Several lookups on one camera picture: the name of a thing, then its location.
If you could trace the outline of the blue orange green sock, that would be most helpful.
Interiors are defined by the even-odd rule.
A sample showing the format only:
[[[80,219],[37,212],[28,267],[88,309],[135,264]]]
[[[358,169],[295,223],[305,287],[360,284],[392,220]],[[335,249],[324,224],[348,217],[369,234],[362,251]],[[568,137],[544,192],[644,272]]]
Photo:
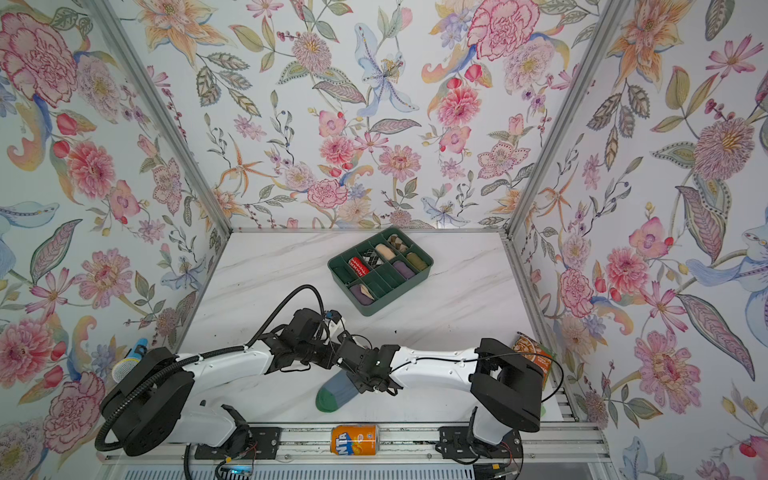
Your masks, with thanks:
[[[319,388],[315,396],[315,406],[322,413],[333,413],[359,394],[347,373],[339,371]]]

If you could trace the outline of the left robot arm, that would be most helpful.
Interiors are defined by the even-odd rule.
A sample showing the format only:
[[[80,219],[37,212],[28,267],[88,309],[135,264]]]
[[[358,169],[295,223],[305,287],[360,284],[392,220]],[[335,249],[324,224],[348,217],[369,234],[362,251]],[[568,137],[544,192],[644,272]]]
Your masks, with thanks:
[[[287,373],[294,363],[331,368],[343,325],[339,312],[311,309],[252,345],[237,345],[187,356],[153,350],[102,401],[104,423],[96,435],[100,452],[121,450],[139,456],[166,443],[204,445],[229,457],[256,442],[248,421],[224,394],[244,378]]]

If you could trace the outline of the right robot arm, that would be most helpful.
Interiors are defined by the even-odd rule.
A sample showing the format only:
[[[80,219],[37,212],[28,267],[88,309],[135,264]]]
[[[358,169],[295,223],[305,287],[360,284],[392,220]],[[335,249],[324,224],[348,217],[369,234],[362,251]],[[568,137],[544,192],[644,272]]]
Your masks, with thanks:
[[[365,348],[350,338],[333,349],[332,362],[360,393],[392,396],[402,390],[439,388],[471,394],[478,406],[470,421],[474,440],[498,445],[511,431],[540,430],[546,372],[535,362],[551,357],[520,352],[493,338],[478,347],[422,351],[398,345]]]

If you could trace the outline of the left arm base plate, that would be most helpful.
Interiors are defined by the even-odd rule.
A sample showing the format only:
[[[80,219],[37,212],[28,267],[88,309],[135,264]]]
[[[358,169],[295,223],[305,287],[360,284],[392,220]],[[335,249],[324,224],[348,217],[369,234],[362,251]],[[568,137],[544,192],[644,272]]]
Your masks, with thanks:
[[[199,445],[195,460],[275,460],[280,446],[282,429],[279,427],[250,427],[236,430],[222,446]]]

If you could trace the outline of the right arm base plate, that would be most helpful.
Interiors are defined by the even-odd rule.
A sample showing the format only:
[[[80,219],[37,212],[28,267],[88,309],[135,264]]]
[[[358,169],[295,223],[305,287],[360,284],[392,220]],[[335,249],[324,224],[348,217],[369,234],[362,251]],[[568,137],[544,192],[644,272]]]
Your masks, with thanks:
[[[435,450],[443,459],[469,461],[500,459],[503,461],[523,457],[522,441],[517,430],[508,431],[498,445],[475,439],[468,425],[443,426],[438,429],[439,438]]]

